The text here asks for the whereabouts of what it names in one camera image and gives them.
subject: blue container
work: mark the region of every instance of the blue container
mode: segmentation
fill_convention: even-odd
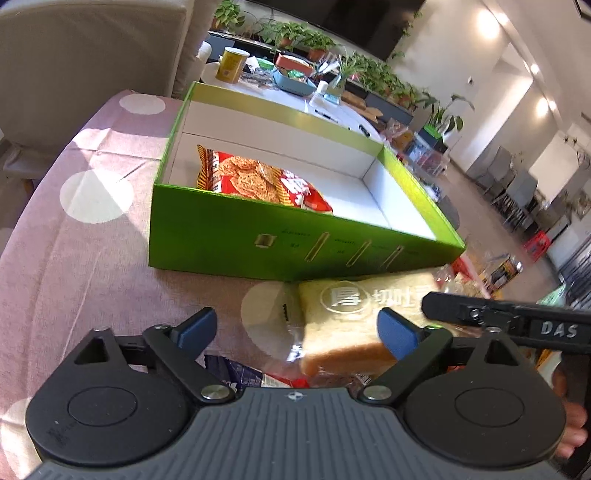
[[[273,70],[273,80],[275,80],[275,83],[281,90],[301,97],[312,95],[316,90],[316,85],[309,79],[306,79],[305,83],[298,82],[297,80],[286,77],[277,69]]]

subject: white polka dot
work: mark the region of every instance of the white polka dot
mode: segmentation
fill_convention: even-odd
[[[297,292],[287,283],[267,281],[246,292],[242,299],[240,316],[248,336],[267,355],[286,360],[294,343],[290,333],[293,324],[285,321],[284,305],[294,312]]]
[[[128,112],[138,115],[156,115],[166,108],[166,103],[161,98],[143,93],[126,95],[119,100],[119,104]]]
[[[133,199],[131,183],[108,170],[74,173],[60,190],[65,212],[83,223],[104,223],[120,217],[129,210]]]
[[[30,398],[25,398],[15,402],[0,422],[2,449],[8,465],[18,478],[25,478],[41,463],[25,427],[25,412],[30,401]]]

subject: snack package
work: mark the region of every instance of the snack package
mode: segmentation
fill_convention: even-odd
[[[421,311],[421,301],[430,291],[439,291],[432,271],[300,283],[306,324],[302,373],[373,375],[385,371],[396,359],[378,337],[378,312],[390,307],[419,327],[432,325],[436,322],[427,320]],[[441,325],[459,335],[453,326]]]
[[[289,380],[275,377],[223,356],[205,355],[204,362],[206,370],[238,393],[246,387],[310,388],[305,378]]]
[[[201,145],[197,149],[202,164],[198,188],[332,214],[320,192],[288,170]]]

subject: yellow cup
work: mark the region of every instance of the yellow cup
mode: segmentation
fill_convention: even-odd
[[[239,48],[224,48],[220,66],[217,68],[216,78],[223,82],[236,83],[249,56],[251,55],[247,51]]]

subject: bread loaf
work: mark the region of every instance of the bread loaf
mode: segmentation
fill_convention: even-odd
[[[301,283],[298,293],[306,323],[302,373],[371,375],[387,369],[396,360],[379,340],[378,312],[390,307],[424,327],[432,322],[423,316],[421,300],[437,290],[430,271]]]

